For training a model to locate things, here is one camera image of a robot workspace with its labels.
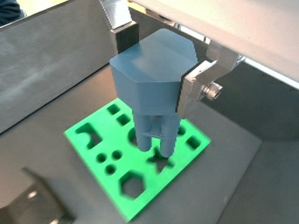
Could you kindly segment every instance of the screw head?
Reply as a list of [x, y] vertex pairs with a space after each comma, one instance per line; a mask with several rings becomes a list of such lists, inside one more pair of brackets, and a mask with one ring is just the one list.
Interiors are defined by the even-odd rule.
[[35, 196], [37, 195], [37, 192], [33, 191], [33, 192], [29, 192], [28, 195], [27, 195], [27, 199], [32, 199]]

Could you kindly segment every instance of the hexagonal hole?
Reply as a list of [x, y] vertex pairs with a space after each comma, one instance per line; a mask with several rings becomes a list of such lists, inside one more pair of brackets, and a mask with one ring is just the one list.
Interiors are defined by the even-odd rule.
[[120, 179], [122, 193], [136, 199], [146, 190], [144, 178], [140, 174], [130, 171]]

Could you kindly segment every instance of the gray wall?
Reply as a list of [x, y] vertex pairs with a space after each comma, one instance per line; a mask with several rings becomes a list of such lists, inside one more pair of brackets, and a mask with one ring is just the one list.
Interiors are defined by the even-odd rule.
[[0, 133], [108, 63], [100, 12], [68, 1], [0, 29]]

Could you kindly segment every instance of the black object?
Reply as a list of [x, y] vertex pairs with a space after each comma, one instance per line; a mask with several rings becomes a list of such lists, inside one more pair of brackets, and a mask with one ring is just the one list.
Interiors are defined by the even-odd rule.
[[71, 224], [74, 218], [43, 178], [27, 168], [23, 170], [35, 182], [12, 203], [0, 209], [0, 223]]

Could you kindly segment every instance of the square hole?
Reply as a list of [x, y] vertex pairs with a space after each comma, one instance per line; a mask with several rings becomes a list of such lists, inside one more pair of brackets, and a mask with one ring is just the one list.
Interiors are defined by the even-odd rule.
[[131, 121], [131, 119], [130, 119], [130, 117], [127, 115], [122, 115], [116, 120], [119, 121], [119, 123], [123, 126], [126, 126], [130, 123], [130, 121]]
[[120, 110], [119, 106], [116, 104], [112, 104], [108, 108], [107, 111], [110, 112], [111, 115], [114, 115], [118, 111]]
[[202, 145], [202, 142], [194, 136], [191, 136], [187, 140], [187, 144], [191, 146], [194, 150], [196, 150]]

